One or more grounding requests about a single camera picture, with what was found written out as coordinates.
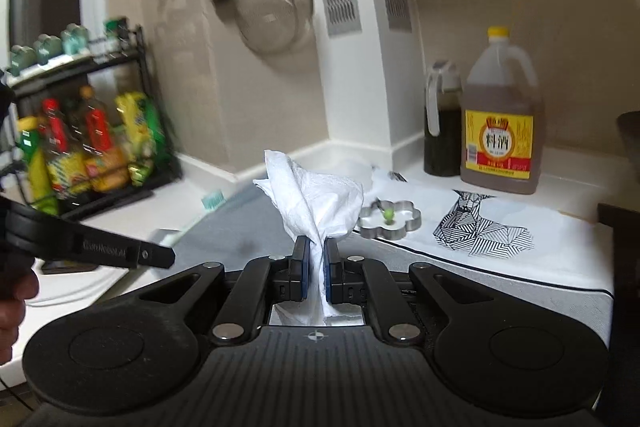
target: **spice rack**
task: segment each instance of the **spice rack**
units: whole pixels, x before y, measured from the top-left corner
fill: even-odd
[[[162,163],[157,164],[154,162],[154,170],[148,179],[143,182],[141,186],[127,185],[123,188],[117,188],[110,192],[97,194],[96,198],[88,203],[81,204],[72,210],[60,214],[60,217],[68,221],[79,221],[85,217],[93,216],[99,212],[110,210],[118,206],[124,206],[125,204],[138,201],[152,195],[152,190],[161,187],[163,185],[172,183],[173,181],[182,177],[182,170],[180,163],[175,156],[174,147],[172,144],[171,136],[167,132],[166,119],[162,110],[161,98],[159,89],[153,83],[146,62],[146,45],[143,29],[141,26],[136,26],[135,29],[129,31],[130,36],[130,48],[118,51],[117,53],[110,53],[106,51],[106,38],[98,38],[89,42],[89,49],[92,51],[92,58],[83,60],[81,62],[72,62],[62,68],[56,68],[55,70],[44,72],[33,78],[29,78],[15,84],[12,88],[15,93],[14,103],[33,97],[41,96],[44,90],[50,89],[53,86],[60,86],[78,76],[84,74],[95,73],[97,71],[107,70],[123,64],[136,63],[138,66],[138,74],[140,77],[141,91],[145,96],[155,105],[158,110],[158,117],[160,127],[164,133],[164,139],[166,144],[166,158]],[[13,136],[14,149],[17,148],[19,134],[15,118],[8,118],[10,130]],[[88,181],[95,180],[96,178],[103,178],[108,176],[113,171],[122,169],[127,165],[116,166],[110,171],[103,172],[98,176],[88,176]],[[25,204],[38,203],[46,198],[54,196],[52,192],[50,196],[40,198],[37,201],[30,201],[27,197],[28,190],[25,185],[28,183],[26,175],[26,166],[20,160],[14,161],[8,167],[0,171],[0,176],[12,175],[17,179],[17,187],[20,190],[20,195]],[[67,190],[73,191],[73,188],[77,185],[85,184],[87,180],[84,180],[76,185],[72,185]]]

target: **gray mat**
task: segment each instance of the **gray mat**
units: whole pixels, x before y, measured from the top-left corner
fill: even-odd
[[[159,242],[159,235],[154,240]],[[227,271],[241,270],[251,259],[274,253],[290,255],[292,248],[293,241],[284,231],[280,213],[260,188],[251,185],[189,230],[174,246],[176,262],[171,270],[157,272],[164,278],[206,261],[219,261]],[[613,299],[605,292],[558,288],[475,271],[395,245],[363,239],[357,233],[340,241],[338,249],[342,257],[362,255],[378,259],[391,271],[407,272],[411,263],[427,261],[508,295],[573,317],[609,344]]]

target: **barcode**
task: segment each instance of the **barcode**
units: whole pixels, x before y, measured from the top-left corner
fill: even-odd
[[[466,146],[466,161],[478,163],[478,148],[475,145]]]

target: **black cable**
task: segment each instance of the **black cable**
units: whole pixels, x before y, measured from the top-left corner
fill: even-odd
[[[33,407],[31,407],[28,403],[26,403],[23,399],[21,399],[13,389],[11,389],[7,384],[4,383],[2,377],[0,377],[0,383],[4,385],[4,388],[9,392],[11,396],[13,396],[18,402],[20,402],[23,406],[33,412]]]

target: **plastic jug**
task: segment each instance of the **plastic jug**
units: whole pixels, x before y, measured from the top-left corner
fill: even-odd
[[[492,26],[489,47],[469,73],[462,95],[463,181],[533,194],[540,179],[545,118],[529,55],[509,42],[509,30]],[[529,92],[513,80],[508,60],[520,64]]]
[[[455,64],[440,60],[429,68],[424,104],[424,171],[434,176],[460,174],[462,84]]]

